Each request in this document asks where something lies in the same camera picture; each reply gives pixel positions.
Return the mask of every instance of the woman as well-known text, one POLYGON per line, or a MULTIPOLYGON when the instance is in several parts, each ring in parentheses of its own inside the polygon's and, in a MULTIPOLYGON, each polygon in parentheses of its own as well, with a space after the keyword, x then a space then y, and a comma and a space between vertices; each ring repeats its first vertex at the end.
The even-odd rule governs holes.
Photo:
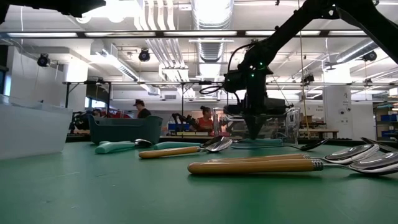
POLYGON ((212 132, 213 131, 213 120, 211 120, 211 109, 206 106, 200 107, 203 117, 198 118, 198 128, 196 131, 212 132))

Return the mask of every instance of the robotic arm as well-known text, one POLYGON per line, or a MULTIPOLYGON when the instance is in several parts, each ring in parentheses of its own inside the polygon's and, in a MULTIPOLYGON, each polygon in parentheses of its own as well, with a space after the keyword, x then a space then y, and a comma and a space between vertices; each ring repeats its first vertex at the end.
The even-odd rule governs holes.
POLYGON ((342 19, 361 28, 398 63, 398 27, 377 11, 372 0, 306 0, 282 26, 267 39, 252 44, 237 70, 225 74, 223 87, 227 92, 245 90, 238 105, 228 105, 224 111, 240 114, 248 126, 250 137, 257 138, 270 114, 285 113, 284 100, 268 98, 266 75, 272 75, 269 64, 276 53, 314 19, 342 19))

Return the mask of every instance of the wooden handle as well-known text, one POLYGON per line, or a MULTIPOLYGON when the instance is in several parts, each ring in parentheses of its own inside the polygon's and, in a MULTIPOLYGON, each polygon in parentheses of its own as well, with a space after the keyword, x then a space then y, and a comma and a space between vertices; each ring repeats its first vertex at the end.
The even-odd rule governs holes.
POLYGON ((300 172, 322 170, 312 159, 286 159, 262 162, 194 162, 188 166, 192 174, 249 174, 257 172, 300 172))
POLYGON ((210 159, 208 162, 259 162, 283 159, 308 159, 306 154, 288 154, 276 156, 257 156, 257 157, 240 157, 240 158, 226 158, 226 159, 210 159))
POLYGON ((181 155, 181 154, 188 154, 200 152, 200 147, 193 146, 193 147, 181 147, 175 149, 163 149, 163 150, 153 150, 153 151, 143 151, 138 154, 139 157, 143 159, 151 159, 151 158, 158 158, 162 156, 173 156, 173 155, 181 155))

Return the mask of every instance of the cap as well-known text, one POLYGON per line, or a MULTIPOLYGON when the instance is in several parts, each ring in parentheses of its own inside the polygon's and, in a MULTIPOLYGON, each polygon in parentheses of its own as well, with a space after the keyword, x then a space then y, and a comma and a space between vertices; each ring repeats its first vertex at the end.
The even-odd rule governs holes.
POLYGON ((136 103, 133 106, 142 105, 145 106, 145 103, 142 100, 136 100, 136 103))

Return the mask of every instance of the person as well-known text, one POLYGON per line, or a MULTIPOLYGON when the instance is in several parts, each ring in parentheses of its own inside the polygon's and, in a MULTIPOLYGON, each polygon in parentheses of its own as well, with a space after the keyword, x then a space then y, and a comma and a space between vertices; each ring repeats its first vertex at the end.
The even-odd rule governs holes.
POLYGON ((94 109, 93 110, 93 116, 100 117, 101 116, 101 110, 100 109, 94 109))
POLYGON ((199 128, 196 131, 206 131, 212 132, 213 131, 213 120, 211 120, 211 109, 206 106, 201 106, 201 113, 203 117, 198 118, 197 124, 199 128))
POLYGON ((138 110, 137 118, 142 119, 150 115, 150 111, 147 108, 145 108, 145 103, 142 100, 136 100, 134 106, 138 110))

